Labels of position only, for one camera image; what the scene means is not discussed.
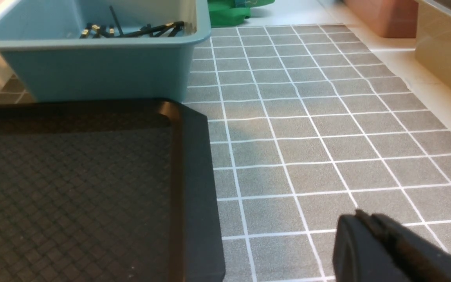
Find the gray checkered surface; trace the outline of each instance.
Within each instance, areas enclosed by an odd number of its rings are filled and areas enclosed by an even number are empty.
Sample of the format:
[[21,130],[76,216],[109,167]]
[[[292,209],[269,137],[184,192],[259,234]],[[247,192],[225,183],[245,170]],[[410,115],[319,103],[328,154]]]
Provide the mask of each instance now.
[[0,282],[167,281],[169,126],[0,119]]

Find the green object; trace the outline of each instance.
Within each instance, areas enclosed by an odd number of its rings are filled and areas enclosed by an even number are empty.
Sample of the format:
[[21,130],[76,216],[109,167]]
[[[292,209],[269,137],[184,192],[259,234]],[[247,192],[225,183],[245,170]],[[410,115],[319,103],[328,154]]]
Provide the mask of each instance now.
[[233,27],[251,16],[251,7],[274,3],[274,0],[208,0],[212,27]]
[[[124,33],[184,20],[186,34],[79,39],[87,23],[114,23],[109,3]],[[210,36],[208,16],[204,0],[21,0],[0,20],[0,54],[38,102],[182,102],[195,45]]]

